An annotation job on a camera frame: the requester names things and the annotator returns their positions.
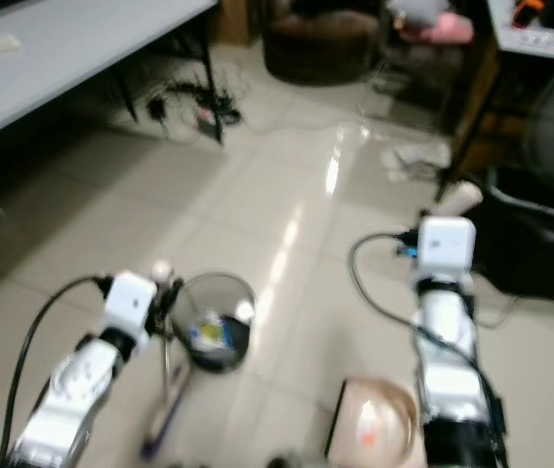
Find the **long grey table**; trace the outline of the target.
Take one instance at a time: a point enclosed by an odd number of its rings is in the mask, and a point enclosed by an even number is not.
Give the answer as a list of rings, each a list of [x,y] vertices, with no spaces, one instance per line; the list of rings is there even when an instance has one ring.
[[[201,17],[219,0],[24,0],[0,12],[0,130],[120,59]]]

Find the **round grey waste bin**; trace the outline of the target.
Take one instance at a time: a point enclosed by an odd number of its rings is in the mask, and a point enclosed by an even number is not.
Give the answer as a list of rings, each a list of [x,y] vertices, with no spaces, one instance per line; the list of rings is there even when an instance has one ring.
[[[196,369],[224,374],[246,360],[256,312],[249,282],[233,273],[207,272],[180,284],[169,326]]]

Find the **orange item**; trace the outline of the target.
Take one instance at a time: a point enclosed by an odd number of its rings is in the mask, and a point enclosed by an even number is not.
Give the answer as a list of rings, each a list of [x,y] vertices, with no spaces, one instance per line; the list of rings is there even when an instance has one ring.
[[[510,23],[515,28],[543,25],[543,15],[549,0],[515,0]]]

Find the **pink cloth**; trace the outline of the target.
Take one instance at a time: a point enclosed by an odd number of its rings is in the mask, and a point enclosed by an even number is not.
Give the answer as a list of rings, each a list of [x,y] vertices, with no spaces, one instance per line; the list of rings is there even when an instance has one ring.
[[[429,45],[465,45],[472,43],[476,28],[463,15],[403,13],[394,19],[394,27],[407,43]]]

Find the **beige long-handled dustpan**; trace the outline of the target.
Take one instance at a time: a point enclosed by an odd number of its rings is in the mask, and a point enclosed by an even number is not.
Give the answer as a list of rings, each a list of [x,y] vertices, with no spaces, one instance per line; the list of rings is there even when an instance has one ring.
[[[481,204],[481,188],[461,181],[437,205],[459,215]],[[393,315],[363,289],[356,257],[373,240],[394,240],[414,260],[416,312]],[[417,278],[416,227],[371,233],[351,249],[348,271],[357,293],[385,318],[410,330],[415,389],[379,377],[343,380],[325,455],[332,468],[496,468],[495,393],[477,357],[476,297],[470,273],[460,281]]]

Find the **grey desk with brown side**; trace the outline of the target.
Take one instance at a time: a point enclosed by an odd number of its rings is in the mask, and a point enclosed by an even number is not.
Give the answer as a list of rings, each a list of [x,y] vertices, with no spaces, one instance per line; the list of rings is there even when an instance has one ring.
[[[468,88],[453,91],[459,98],[458,121],[451,133],[452,163],[438,179],[436,199],[442,199],[448,187],[458,178],[468,159],[470,147],[487,113],[503,113],[493,105],[501,86],[501,76],[512,74],[519,65],[533,59],[554,59],[554,28],[535,19],[530,25],[515,26],[515,6],[521,0],[464,0],[465,10],[473,15],[476,41],[469,48]]]

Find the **broom with thin metal stick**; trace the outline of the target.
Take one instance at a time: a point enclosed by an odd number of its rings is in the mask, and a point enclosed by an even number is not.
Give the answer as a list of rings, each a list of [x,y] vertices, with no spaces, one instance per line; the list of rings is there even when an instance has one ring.
[[[149,278],[158,286],[165,282],[177,278],[171,264],[166,261],[156,261],[149,269]],[[155,308],[148,315],[147,329],[152,337],[161,339],[160,356],[162,357],[162,366],[164,366],[164,379],[162,379],[162,397],[158,402],[157,411],[153,414],[151,425],[144,437],[142,446],[140,446],[140,458],[144,462],[152,462],[160,454],[161,446],[169,437],[172,420],[174,420],[176,411],[182,397],[184,386],[189,378],[189,364],[178,357],[178,347],[182,344],[179,334],[178,338],[161,338],[156,334],[156,302]]]

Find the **crumpled white paper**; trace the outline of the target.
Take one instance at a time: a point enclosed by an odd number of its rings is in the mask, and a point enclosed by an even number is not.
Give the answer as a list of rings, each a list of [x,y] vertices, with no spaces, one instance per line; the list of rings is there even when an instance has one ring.
[[[390,183],[432,181],[450,167],[452,153],[443,142],[394,144],[380,152],[380,163]]]

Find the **round brown pouf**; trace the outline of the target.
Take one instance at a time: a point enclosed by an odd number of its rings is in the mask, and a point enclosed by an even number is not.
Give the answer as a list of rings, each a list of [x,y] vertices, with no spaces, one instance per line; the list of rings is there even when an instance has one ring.
[[[265,70],[301,86],[362,79],[376,65],[380,0],[264,0]]]

